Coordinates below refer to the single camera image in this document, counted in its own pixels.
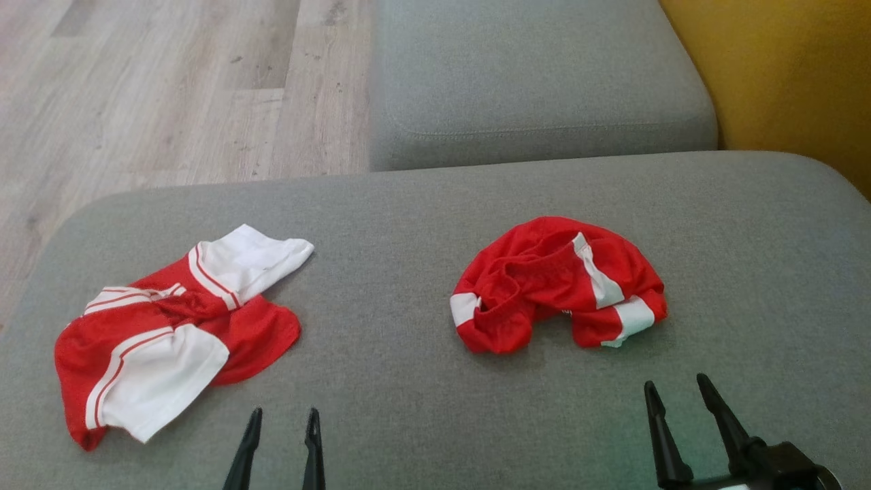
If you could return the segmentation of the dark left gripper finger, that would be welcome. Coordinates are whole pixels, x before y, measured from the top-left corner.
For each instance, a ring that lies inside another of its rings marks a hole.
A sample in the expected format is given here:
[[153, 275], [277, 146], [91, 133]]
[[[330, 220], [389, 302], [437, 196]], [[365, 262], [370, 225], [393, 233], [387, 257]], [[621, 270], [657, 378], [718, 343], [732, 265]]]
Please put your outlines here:
[[303, 490], [324, 490], [325, 464], [323, 458], [323, 438], [321, 437], [320, 413], [314, 407], [309, 410], [305, 445], [308, 450], [307, 462], [303, 474]]
[[255, 407], [249, 416], [242, 440], [240, 440], [233, 457], [233, 462], [231, 462], [228, 475], [222, 487], [223, 490], [248, 490], [251, 481], [253, 456], [259, 447], [262, 421], [263, 410], [261, 407]]

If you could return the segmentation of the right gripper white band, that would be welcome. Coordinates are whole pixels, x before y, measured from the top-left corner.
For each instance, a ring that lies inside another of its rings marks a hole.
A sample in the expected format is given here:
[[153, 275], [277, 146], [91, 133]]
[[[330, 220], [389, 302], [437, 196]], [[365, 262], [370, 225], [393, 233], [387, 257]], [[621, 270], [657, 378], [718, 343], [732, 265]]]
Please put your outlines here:
[[816, 464], [790, 442], [766, 444], [750, 436], [704, 373], [696, 375], [705, 407], [714, 416], [728, 456], [727, 476], [695, 480], [681, 458], [665, 418], [665, 404], [654, 382], [644, 383], [651, 448], [660, 489], [841, 489], [824, 465]]

